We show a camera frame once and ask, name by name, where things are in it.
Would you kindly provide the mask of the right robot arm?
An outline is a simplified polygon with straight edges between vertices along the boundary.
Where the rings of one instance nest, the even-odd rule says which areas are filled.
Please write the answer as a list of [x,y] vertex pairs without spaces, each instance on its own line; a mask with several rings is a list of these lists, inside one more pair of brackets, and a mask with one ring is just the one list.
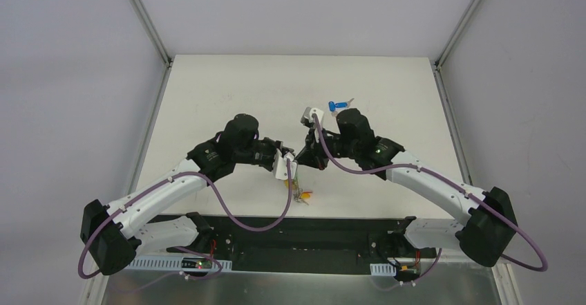
[[424,222],[409,217],[392,238],[397,254],[407,257],[420,248],[455,248],[485,267],[503,258],[518,224],[504,190],[484,190],[443,176],[399,143],[375,135],[358,109],[336,115],[336,133],[323,127],[322,117],[322,110],[312,107],[306,108],[301,117],[309,131],[296,157],[299,165],[324,170],[329,163],[337,165],[340,158],[348,158],[359,167],[353,174],[374,174],[401,185],[453,217],[455,230],[435,234],[424,231]]

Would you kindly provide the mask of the large metal keyring with keys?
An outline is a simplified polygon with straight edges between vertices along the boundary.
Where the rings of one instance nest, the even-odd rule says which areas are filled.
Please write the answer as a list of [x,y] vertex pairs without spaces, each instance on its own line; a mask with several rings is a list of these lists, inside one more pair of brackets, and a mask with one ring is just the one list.
[[292,186],[292,200],[295,203],[309,205],[308,200],[311,198],[313,191],[302,188],[298,176],[295,176],[291,181],[284,180],[283,182],[288,189]]

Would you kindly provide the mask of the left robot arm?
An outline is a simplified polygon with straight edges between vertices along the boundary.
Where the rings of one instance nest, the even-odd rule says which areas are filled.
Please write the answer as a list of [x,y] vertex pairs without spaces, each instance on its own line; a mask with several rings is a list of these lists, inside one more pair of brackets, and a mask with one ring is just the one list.
[[[259,138],[258,120],[241,113],[223,131],[196,145],[171,171],[142,190],[103,204],[95,199],[84,207],[80,238],[84,248],[77,273],[82,279],[98,274],[113,275],[126,268],[138,254],[187,246],[204,252],[211,243],[210,227],[196,213],[174,220],[152,223],[151,219],[184,197],[211,188],[226,215],[252,232],[276,227],[293,199],[292,181],[297,163],[292,150],[280,141]],[[227,207],[215,182],[231,174],[238,165],[254,165],[287,181],[286,210],[265,227],[240,222]]]

